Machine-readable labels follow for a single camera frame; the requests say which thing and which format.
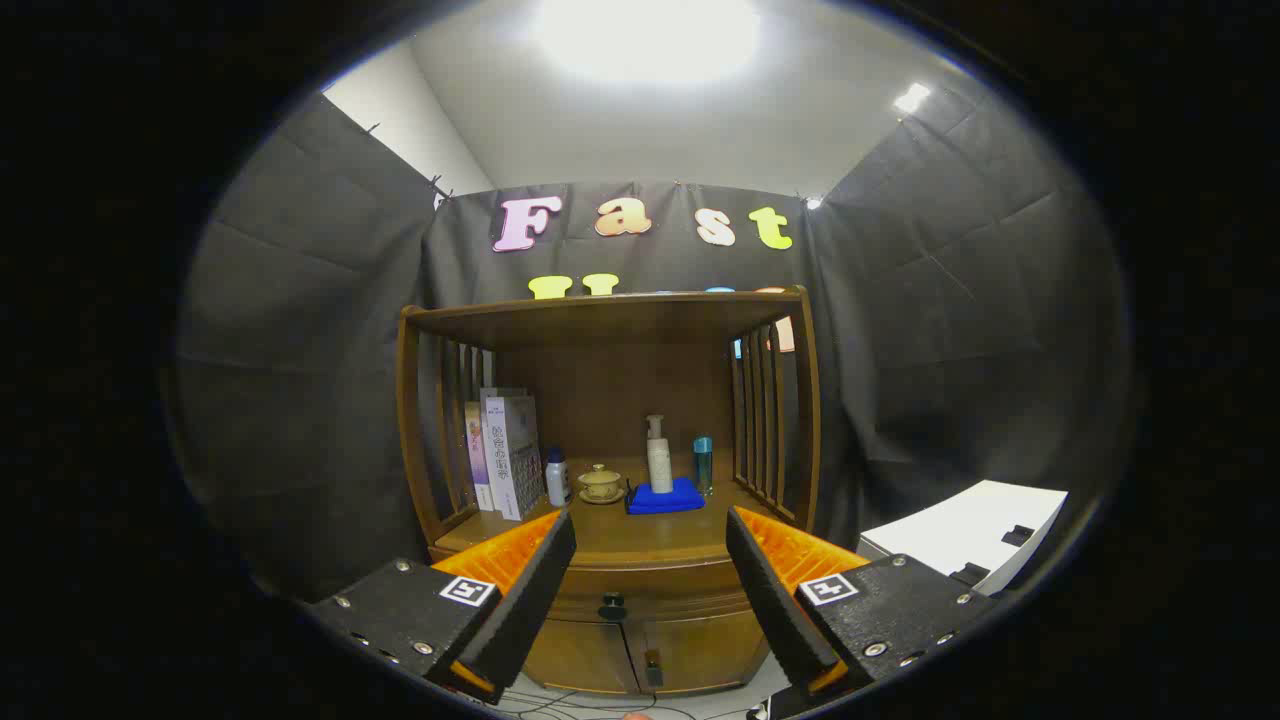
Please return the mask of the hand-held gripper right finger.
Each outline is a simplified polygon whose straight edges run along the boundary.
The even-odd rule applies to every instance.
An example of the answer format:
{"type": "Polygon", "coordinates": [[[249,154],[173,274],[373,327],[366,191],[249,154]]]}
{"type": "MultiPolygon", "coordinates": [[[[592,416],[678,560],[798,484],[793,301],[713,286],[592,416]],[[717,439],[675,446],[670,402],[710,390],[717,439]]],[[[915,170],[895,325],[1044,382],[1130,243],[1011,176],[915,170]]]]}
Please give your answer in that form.
{"type": "Polygon", "coordinates": [[[869,560],[732,506],[724,544],[771,652],[804,700],[832,700],[956,644],[997,601],[909,555],[869,560]]]}

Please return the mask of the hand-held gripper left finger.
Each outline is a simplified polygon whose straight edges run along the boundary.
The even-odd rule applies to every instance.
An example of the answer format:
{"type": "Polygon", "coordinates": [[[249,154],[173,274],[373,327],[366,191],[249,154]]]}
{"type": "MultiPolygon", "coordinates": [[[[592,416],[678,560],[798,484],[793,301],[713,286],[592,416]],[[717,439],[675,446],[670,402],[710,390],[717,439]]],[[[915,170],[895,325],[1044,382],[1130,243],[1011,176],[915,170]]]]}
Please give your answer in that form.
{"type": "Polygon", "coordinates": [[[339,647],[443,691],[495,705],[515,684],[577,543],[559,510],[442,561],[394,559],[310,605],[339,647]]]}

